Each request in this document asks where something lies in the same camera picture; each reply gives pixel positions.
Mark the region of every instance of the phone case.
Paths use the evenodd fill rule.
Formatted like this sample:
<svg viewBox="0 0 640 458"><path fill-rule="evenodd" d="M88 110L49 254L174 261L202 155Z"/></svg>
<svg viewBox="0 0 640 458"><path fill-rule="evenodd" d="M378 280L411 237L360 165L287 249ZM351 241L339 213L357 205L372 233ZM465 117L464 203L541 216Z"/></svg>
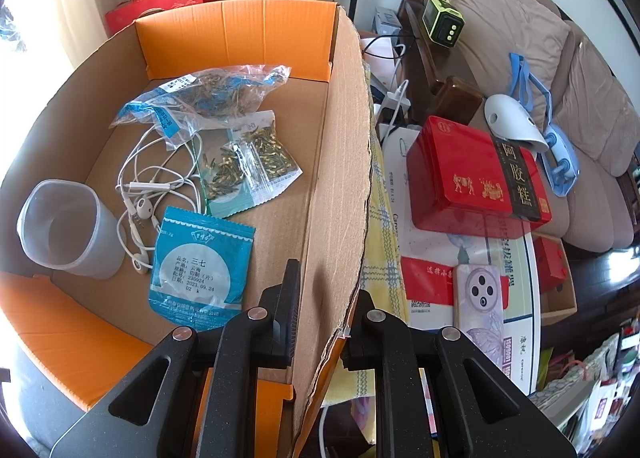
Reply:
<svg viewBox="0 0 640 458"><path fill-rule="evenodd" d="M489 264L460 264L454 271L455 326L502 367L500 270Z"/></svg>

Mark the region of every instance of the plastic cup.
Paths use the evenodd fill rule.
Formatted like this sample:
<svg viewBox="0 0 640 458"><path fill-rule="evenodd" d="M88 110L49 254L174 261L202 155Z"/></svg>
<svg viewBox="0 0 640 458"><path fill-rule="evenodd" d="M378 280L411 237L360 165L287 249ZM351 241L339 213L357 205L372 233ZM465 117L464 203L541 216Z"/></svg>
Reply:
<svg viewBox="0 0 640 458"><path fill-rule="evenodd" d="M24 202L17 230L24 253L47 268L108 279L122 264L116 219L81 183L40 182Z"/></svg>

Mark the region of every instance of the white label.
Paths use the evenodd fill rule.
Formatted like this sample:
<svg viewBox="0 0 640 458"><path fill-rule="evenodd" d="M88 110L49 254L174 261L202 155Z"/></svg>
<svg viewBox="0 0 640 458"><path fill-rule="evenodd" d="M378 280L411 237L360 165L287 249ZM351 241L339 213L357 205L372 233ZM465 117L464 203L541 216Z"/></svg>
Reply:
<svg viewBox="0 0 640 458"><path fill-rule="evenodd" d="M196 77L193 75L179 76L178 78L174 78L174 80L162 84L160 87L166 92L174 92L190 86L194 80L196 80Z"/></svg>
<svg viewBox="0 0 640 458"><path fill-rule="evenodd" d="M197 243L180 245L160 265L157 291L219 308L229 294L231 278L224 259L212 248Z"/></svg>

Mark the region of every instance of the green speaker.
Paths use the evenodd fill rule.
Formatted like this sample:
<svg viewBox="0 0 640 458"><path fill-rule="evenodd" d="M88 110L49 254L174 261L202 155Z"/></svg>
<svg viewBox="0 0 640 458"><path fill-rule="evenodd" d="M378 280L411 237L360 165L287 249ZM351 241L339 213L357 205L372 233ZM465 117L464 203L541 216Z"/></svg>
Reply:
<svg viewBox="0 0 640 458"><path fill-rule="evenodd" d="M465 25L462 14L449 0L428 0L422 22L431 41L447 48L453 47Z"/></svg>

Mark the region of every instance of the ziplock bag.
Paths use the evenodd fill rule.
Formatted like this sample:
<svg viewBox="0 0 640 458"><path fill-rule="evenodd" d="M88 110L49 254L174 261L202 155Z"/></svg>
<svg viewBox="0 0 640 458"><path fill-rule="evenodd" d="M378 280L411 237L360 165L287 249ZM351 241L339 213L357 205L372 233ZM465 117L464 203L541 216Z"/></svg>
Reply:
<svg viewBox="0 0 640 458"><path fill-rule="evenodd" d="M153 123L167 149L177 149L201 129L224 129L254 112L268 92L287 82L286 66L212 68L166 82L124 105L110 127Z"/></svg>
<svg viewBox="0 0 640 458"><path fill-rule="evenodd" d="M167 207L154 255L149 306L179 325L209 330L242 309L255 229Z"/></svg>
<svg viewBox="0 0 640 458"><path fill-rule="evenodd" d="M271 200L302 174L276 137L273 111L235 119L224 131L200 131L200 137L198 171L211 216L226 218Z"/></svg>

